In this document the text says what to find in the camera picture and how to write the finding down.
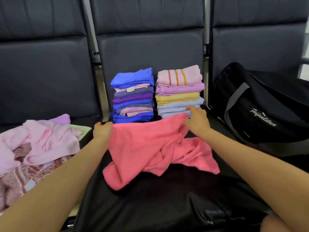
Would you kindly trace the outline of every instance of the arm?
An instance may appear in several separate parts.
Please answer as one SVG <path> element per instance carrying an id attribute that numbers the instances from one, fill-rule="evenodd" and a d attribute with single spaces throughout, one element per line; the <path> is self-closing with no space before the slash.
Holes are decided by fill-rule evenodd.
<path id="1" fill-rule="evenodd" d="M 108 149 L 112 124 L 97 123 L 91 140 L 0 217 L 0 231 L 60 231 Z"/>
<path id="2" fill-rule="evenodd" d="M 185 125 L 229 164 L 294 231 L 309 231 L 309 174 L 211 129 L 206 111 L 188 107 Z"/>

